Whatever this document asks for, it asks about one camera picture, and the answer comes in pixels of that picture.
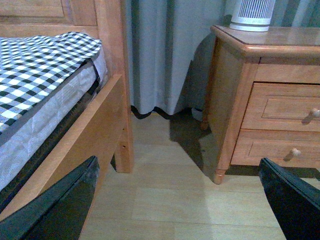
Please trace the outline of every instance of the air purifier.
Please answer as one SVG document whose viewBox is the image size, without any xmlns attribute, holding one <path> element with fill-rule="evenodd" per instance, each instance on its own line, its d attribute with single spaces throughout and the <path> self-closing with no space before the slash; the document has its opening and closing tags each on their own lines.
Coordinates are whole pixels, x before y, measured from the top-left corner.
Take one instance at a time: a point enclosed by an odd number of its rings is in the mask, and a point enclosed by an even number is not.
<svg viewBox="0 0 320 240">
<path fill-rule="evenodd" d="M 276 0 L 236 0 L 230 28 L 250 32 L 269 29 Z"/>
</svg>

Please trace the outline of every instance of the checkered bedspread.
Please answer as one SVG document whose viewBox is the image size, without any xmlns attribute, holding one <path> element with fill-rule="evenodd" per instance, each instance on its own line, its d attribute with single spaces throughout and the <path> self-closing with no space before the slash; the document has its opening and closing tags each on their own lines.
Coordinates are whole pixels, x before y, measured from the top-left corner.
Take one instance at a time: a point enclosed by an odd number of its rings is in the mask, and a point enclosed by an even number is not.
<svg viewBox="0 0 320 240">
<path fill-rule="evenodd" d="M 100 47 L 100 40 L 78 32 L 0 37 L 0 135 Z"/>
</svg>

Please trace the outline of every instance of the wooden nightstand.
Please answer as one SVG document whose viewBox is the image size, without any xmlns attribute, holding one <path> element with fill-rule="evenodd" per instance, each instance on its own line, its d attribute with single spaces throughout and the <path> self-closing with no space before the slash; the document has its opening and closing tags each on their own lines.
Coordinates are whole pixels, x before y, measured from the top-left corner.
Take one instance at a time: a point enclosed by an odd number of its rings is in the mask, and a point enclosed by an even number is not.
<svg viewBox="0 0 320 240">
<path fill-rule="evenodd" d="M 210 125 L 219 151 L 214 182 L 230 164 L 264 157 L 320 168 L 320 28 L 211 30 L 217 38 L 201 127 Z"/>
</svg>

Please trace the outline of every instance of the laminate floor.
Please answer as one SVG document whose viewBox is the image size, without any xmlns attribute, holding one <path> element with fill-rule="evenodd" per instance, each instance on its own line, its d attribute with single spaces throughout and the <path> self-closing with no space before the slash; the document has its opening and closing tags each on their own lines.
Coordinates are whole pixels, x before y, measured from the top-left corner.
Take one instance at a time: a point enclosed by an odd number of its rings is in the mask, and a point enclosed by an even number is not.
<svg viewBox="0 0 320 240">
<path fill-rule="evenodd" d="M 285 240 L 256 167 L 210 180 L 212 135 L 188 112 L 132 120 L 133 173 L 110 166 L 81 240 Z M 318 171 L 299 174 L 320 188 Z"/>
</svg>

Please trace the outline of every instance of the gray curtain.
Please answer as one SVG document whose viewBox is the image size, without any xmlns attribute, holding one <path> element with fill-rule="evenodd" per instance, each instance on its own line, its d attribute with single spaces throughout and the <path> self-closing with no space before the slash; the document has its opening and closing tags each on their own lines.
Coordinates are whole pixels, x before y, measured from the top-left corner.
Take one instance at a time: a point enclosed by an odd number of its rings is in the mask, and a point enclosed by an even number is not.
<svg viewBox="0 0 320 240">
<path fill-rule="evenodd" d="M 215 36 L 235 0 L 127 0 L 131 105 L 172 115 L 204 105 Z M 320 1 L 277 0 L 271 25 L 319 27 Z"/>
</svg>

